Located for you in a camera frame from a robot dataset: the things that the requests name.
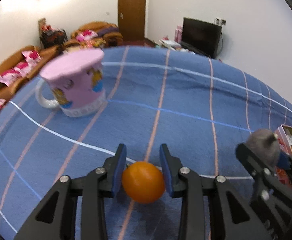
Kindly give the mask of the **purple passion fruit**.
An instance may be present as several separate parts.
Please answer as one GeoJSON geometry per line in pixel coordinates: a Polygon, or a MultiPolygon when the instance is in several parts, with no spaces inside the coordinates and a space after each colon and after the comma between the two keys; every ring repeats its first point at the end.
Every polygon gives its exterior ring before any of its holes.
{"type": "Polygon", "coordinates": [[[275,167],[281,152],[277,138],[278,135],[269,129],[258,129],[248,137],[245,144],[263,163],[275,167]]]}

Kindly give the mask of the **small tangerine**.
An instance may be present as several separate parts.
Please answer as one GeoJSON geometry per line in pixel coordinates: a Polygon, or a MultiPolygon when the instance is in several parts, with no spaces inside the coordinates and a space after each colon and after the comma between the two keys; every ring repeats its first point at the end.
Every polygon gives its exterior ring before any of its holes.
{"type": "Polygon", "coordinates": [[[140,204],[157,201],[166,189],[162,172],[145,161],[135,162],[124,170],[122,186],[126,194],[140,204]]]}

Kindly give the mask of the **pink tin box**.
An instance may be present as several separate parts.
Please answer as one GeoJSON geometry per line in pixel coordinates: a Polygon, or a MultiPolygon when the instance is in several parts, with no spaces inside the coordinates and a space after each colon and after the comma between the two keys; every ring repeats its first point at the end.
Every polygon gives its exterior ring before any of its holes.
{"type": "Polygon", "coordinates": [[[281,125],[276,129],[275,133],[277,134],[281,151],[292,156],[292,127],[281,125]]]}

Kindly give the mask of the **blue checked tablecloth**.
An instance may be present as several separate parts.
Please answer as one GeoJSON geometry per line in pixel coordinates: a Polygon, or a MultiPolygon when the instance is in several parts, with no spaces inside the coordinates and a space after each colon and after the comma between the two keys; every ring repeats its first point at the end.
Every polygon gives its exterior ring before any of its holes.
{"type": "Polygon", "coordinates": [[[249,199],[253,181],[235,157],[260,128],[292,126],[292,104],[242,70],[207,57],[145,47],[105,50],[108,100],[97,114],[41,107],[32,80],[0,112],[0,234],[13,239],[61,175],[87,175],[127,148],[127,160],[159,165],[172,155],[200,175],[224,175],[249,199]]]}

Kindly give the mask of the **black television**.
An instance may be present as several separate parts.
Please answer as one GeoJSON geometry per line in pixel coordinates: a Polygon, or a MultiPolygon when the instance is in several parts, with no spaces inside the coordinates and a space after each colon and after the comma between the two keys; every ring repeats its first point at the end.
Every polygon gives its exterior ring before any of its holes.
{"type": "Polygon", "coordinates": [[[213,23],[183,18],[181,46],[196,54],[216,58],[222,27],[213,23]]]}

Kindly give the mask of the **pink cartoon mug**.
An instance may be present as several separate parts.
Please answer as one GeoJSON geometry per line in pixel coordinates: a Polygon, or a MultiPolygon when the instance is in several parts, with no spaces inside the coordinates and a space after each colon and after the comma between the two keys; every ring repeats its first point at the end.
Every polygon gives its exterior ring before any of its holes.
{"type": "Polygon", "coordinates": [[[49,61],[39,72],[37,102],[45,108],[60,108],[72,118],[95,113],[106,100],[103,58],[101,49],[86,48],[49,61]]]}

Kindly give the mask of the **white tv stand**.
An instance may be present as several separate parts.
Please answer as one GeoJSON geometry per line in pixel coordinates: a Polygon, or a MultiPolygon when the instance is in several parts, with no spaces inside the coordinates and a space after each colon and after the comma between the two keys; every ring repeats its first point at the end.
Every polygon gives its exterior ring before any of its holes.
{"type": "Polygon", "coordinates": [[[167,48],[173,51],[185,52],[185,53],[194,53],[188,49],[185,49],[181,46],[181,44],[171,41],[171,40],[159,40],[159,45],[163,48],[167,48]]]}

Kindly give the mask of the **orange leather sofa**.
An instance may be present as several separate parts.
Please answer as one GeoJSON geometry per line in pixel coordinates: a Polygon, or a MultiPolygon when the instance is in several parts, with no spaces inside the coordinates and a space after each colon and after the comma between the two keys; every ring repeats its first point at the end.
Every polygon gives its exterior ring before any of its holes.
{"type": "Polygon", "coordinates": [[[0,64],[0,99],[9,101],[49,61],[58,56],[60,51],[60,45],[44,50],[36,46],[26,46],[8,57],[0,64]]]}

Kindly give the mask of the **dark shelf with items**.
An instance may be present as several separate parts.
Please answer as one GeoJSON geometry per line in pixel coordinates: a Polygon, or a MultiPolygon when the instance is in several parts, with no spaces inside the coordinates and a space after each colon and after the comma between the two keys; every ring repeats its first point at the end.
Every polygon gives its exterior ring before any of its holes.
{"type": "Polygon", "coordinates": [[[46,24],[45,18],[38,20],[38,26],[40,43],[43,49],[56,45],[63,45],[68,40],[64,29],[52,28],[50,24],[46,24]]]}

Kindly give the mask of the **brown wooden door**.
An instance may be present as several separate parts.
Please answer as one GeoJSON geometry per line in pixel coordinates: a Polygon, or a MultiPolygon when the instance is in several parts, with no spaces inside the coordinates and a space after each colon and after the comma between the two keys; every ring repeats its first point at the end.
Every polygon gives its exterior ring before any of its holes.
{"type": "Polygon", "coordinates": [[[125,42],[144,39],[145,13],[146,0],[118,0],[118,27],[125,42]]]}

